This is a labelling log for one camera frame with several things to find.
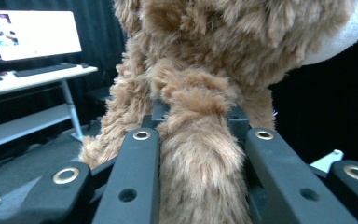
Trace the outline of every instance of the computer monitor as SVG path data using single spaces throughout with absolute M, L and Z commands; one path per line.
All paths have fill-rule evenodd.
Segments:
M 0 61 L 81 52 L 70 11 L 0 10 Z

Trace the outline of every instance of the plush leg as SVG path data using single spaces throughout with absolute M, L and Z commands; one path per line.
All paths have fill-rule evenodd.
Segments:
M 225 114 L 236 93 L 226 78 L 167 62 L 150 76 L 171 106 L 161 137 L 160 223 L 250 223 L 242 176 L 244 153 Z
M 275 128 L 275 118 L 272 109 L 271 91 L 267 88 L 256 90 L 245 87 L 238 103 L 248 116 L 252 128 Z
M 151 101 L 145 76 L 137 76 L 134 60 L 125 59 L 117 68 L 119 77 L 111 88 L 113 101 L 107 103 L 107 113 L 102 118 L 100 134 L 84 137 L 79 159 L 90 168 L 114 158 L 125 134 L 139 128 L 144 114 L 149 114 Z

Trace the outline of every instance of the plush toy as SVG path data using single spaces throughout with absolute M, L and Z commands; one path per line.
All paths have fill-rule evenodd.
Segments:
M 161 223 L 250 223 L 245 155 L 227 127 L 238 103 L 274 128 L 269 85 L 358 40 L 358 0 L 116 0 L 129 40 L 91 168 L 114 158 L 152 103 L 170 106 L 160 134 Z

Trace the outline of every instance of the white desk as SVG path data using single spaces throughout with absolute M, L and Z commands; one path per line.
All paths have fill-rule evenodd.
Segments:
M 2 76 L 3 80 L 0 81 L 0 94 L 21 91 L 53 82 L 61 82 L 65 104 L 0 124 L 0 145 L 68 119 L 72 121 L 72 125 L 76 130 L 72 136 L 81 141 L 83 133 L 80 128 L 76 108 L 66 80 L 69 78 L 85 76 L 97 70 L 96 67 L 82 68 L 78 65 L 75 68 L 29 77 L 15 77 L 12 74 Z

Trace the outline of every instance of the black curtain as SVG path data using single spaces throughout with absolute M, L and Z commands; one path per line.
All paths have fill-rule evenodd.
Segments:
M 358 161 L 358 43 L 271 88 L 277 130 L 305 162 L 334 149 Z
M 39 58 L 22 62 L 0 64 L 1 71 L 24 70 L 58 63 L 88 63 L 99 71 L 88 76 L 68 80 L 81 124 L 89 122 L 90 108 L 84 93 L 113 83 L 116 65 L 121 63 L 124 36 L 110 0 L 0 0 L 0 9 L 72 11 L 80 38 L 80 54 Z M 0 123 L 63 103 L 57 84 L 31 88 L 0 96 Z M 0 146 L 2 150 L 36 142 L 45 142 L 61 131 L 71 128 L 71 122 L 54 125 L 37 133 Z

